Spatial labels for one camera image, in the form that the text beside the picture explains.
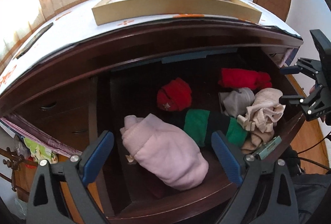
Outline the person right hand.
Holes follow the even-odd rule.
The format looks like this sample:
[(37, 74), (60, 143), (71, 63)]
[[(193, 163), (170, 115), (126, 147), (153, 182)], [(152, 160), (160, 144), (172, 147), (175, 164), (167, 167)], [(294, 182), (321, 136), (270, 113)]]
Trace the person right hand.
[[(315, 84), (309, 91), (309, 94), (312, 94), (316, 89), (318, 88), (318, 85)], [(321, 116), (321, 122), (324, 123), (325, 122), (325, 119), (326, 119), (326, 116)]]

